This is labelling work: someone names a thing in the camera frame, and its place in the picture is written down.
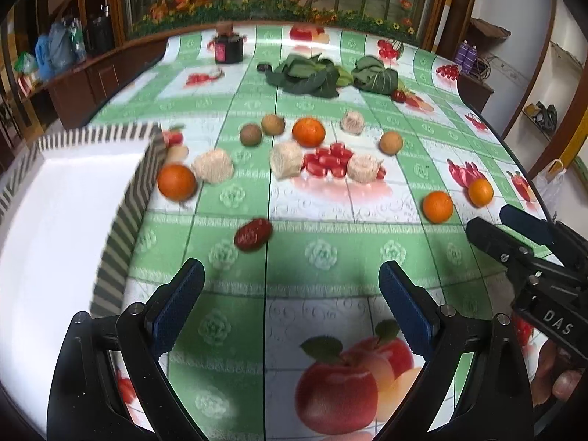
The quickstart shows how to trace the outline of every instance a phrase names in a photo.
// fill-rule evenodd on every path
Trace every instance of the white plastic bag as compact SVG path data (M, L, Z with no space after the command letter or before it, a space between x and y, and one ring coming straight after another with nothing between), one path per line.
M554 219L556 218L557 201L565 174L566 169L563 167L562 161L556 159L551 161L551 163L533 179L537 192L539 192L539 196L543 199L549 215Z

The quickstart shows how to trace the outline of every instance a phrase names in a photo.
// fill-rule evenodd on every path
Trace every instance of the purple bottle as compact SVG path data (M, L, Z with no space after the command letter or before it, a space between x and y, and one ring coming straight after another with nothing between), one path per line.
M466 59L463 62L462 73L465 73L466 75L469 75L470 74L470 71L472 70L472 68L474 66L474 64L476 63L476 60L477 60L477 49L476 49L476 46L474 45L467 52Z
M469 50L470 45L467 43L467 41L464 41L459 45L458 52L456 53L453 62L459 66L463 66L463 62L466 60L466 56Z

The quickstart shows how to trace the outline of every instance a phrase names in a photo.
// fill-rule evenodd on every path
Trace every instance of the green tablecloth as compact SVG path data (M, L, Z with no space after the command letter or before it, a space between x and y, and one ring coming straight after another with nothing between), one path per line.
M327 37L301 42L289 38L290 28L236 28L247 36L243 63L223 66L225 75L213 83L192 86L186 85L189 75L210 75L216 69L209 45L214 32L173 38L164 59L93 119L94 125L136 120L155 120L164 129L183 125L186 164L219 147L230 154L235 168L231 180L205 184L181 205L167 201L156 189L136 245L125 302L145 301L158 284L170 281L187 257L204 264L204 293L161 364L210 439L320 439L359 429L349 436L369 440L390 415L385 406L389 393L382 393L381 386L374 394L367 387L362 391L365 384L354 385L354 376L362 371L357 366L364 367L367 384L373 379L391 383L396 375L386 378L387 370L398 371L402 356L389 356L388 365L384 362L381 368L384 374L378 375L369 359L377 365L381 353L365 348L378 324L392 318L377 286L381 263L396 260L439 303L488 319L493 312L508 309L512 289L502 266L468 243L465 224L480 216L498 225L499 210L507 203L544 216L539 203L527 200L516 163L461 101L456 82L436 73L449 64L447 60L404 45L398 61L385 61L425 103L419 108L353 87L342 89L332 100L283 94L266 84L256 70L258 63L275 67L297 51L322 53L352 70L364 54L379 53L376 37L325 29ZM349 109L366 120L360 136L340 129L339 120ZM286 118L286 133L264 137L259 147L243 147L240 127L259 123L268 113ZM342 141L355 152L383 159L385 180L361 186L308 175L280 182L273 178L272 144L290 139L290 129L301 116L322 120L325 144ZM377 150L377 141L387 130L404 138L396 157ZM449 171L449 161L464 169L476 165L494 188L489 206L471 205ZM447 191L455 204L452 218L442 225L431 225L421 212L422 199L433 190ZM242 253L234 247L233 236L254 217L271 219L274 234L267 250ZM545 247L525 242L537 256L550 254ZM340 340L342 359L362 349L371 353L348 372L339 373L337 365L311 367L314 360L301 345L317 336ZM530 371L540 343L534 336L526 350ZM326 344L323 338L312 349L328 351ZM403 342L399 346L400 351L406 349ZM470 360L462 359L436 424L451 416ZM412 362L423 364L418 356ZM333 377L339 380L338 388L329 384ZM318 404L303 406L304 396L315 396ZM373 396L378 398L377 414L370 411ZM347 408L334 407L337 399L345 400L341 404ZM129 407L136 421L145 424L138 402Z

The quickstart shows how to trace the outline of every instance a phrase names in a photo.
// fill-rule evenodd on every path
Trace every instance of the red jar label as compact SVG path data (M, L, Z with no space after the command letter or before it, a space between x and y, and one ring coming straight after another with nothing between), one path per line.
M224 63L226 59L226 47L223 43L215 43L215 59Z

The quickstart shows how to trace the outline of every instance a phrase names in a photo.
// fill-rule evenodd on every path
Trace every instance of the blue gripper pad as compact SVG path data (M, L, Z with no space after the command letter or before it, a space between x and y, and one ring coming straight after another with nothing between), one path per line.
M502 207L501 222L528 239L533 240L536 244L549 247L553 242L548 222L533 217L517 207L509 204Z
M437 303L422 287L416 287L395 261L385 262L378 275L381 294L400 326L413 353L428 361L439 331Z
M146 303L145 328L151 334L151 354L170 352L204 287L204 267L187 259L172 281L155 290Z

